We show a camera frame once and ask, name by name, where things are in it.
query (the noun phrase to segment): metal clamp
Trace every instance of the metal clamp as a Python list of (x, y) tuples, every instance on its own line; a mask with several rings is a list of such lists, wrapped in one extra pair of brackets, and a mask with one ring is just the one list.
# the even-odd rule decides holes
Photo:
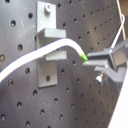
[[(66, 30), (56, 29), (56, 5), (38, 1), (37, 3), (37, 48), (59, 38), (66, 37)], [(57, 60), (67, 59), (66, 51), (55, 51), (38, 62), (38, 87), (57, 84)]]
[(83, 63), (83, 66), (96, 66), (95, 71), (104, 72), (115, 83), (123, 83), (126, 68), (118, 65), (128, 60), (128, 39), (116, 45), (112, 50), (106, 48), (101, 52), (89, 53), (89, 61)]

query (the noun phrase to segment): pegboard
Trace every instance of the pegboard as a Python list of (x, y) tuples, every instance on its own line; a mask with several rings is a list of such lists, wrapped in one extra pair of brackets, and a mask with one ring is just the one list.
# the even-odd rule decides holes
[[(85, 51), (109, 47), (120, 26), (116, 0), (42, 0), (57, 7), (57, 28)], [(37, 0), (0, 0), (0, 71), (36, 49)], [(58, 84), (38, 88), (30, 62), (0, 84), (0, 128), (107, 128), (118, 94), (95, 83), (94, 67), (69, 48), (57, 62)]]

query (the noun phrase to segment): screw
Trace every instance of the screw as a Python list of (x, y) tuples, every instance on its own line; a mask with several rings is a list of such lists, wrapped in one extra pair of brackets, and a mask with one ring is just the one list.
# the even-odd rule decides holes
[(100, 74), (96, 77), (96, 83), (100, 83), (103, 86), (103, 74)]
[(47, 4), (45, 5), (45, 12), (46, 12), (46, 13), (50, 13), (51, 11), (52, 11), (52, 6), (51, 6), (50, 3), (47, 3)]

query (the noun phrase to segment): wire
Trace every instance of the wire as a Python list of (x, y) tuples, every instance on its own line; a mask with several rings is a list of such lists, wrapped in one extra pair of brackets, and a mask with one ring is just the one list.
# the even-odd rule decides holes
[(33, 61), (35, 59), (38, 59), (60, 47), (63, 46), (69, 46), (72, 47), (73, 49), (76, 50), (76, 52), (79, 54), (79, 56), (85, 61), (88, 60), (87, 56), (85, 55), (85, 53), (83, 52), (83, 50), (81, 49), (81, 47), (73, 40), (71, 39), (60, 39), (57, 40), (53, 43), (50, 43), (42, 48), (39, 48), (33, 52), (30, 52), (20, 58), (18, 58), (17, 60), (15, 60), (14, 62), (12, 62), (11, 64), (9, 64), (3, 71), (1, 71), (0, 73), (0, 83), (9, 75), (11, 74), (14, 70), (16, 70), (17, 68), (21, 67), (22, 65)]
[[(121, 6), (120, 6), (120, 0), (116, 0), (116, 3), (117, 3), (117, 6), (118, 6), (120, 21), (122, 23), (122, 11), (121, 11)], [(123, 39), (126, 40), (126, 34), (125, 34), (124, 26), (122, 28), (122, 34), (123, 34)]]
[(122, 23), (121, 23), (121, 25), (120, 25), (120, 28), (119, 28), (119, 30), (118, 30), (118, 32), (117, 32), (117, 34), (116, 34), (116, 37), (115, 37), (113, 43), (112, 43), (112, 45), (111, 45), (111, 49), (113, 49), (113, 48), (115, 47), (115, 45), (116, 45), (116, 43), (117, 43), (117, 41), (118, 41), (118, 38), (119, 38), (119, 36), (120, 36), (121, 30), (122, 30), (122, 28), (123, 28), (123, 25), (124, 25), (124, 23), (125, 23), (125, 16), (124, 16), (123, 14), (122, 14), (121, 16), (122, 16)]

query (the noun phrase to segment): gray pegboard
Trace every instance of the gray pegboard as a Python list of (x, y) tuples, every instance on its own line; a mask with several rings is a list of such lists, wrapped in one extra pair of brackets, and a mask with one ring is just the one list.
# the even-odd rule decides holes
[[(56, 4), (57, 28), (66, 29), (86, 54), (109, 47), (120, 26), (116, 0), (42, 1)], [(36, 49), (36, 4), (0, 0), (0, 70)], [(107, 128), (118, 97), (114, 83), (96, 85), (94, 67), (82, 67), (73, 49), (61, 49), (68, 60), (58, 61), (57, 85), (38, 89), (37, 61), (0, 84), (0, 128)]]

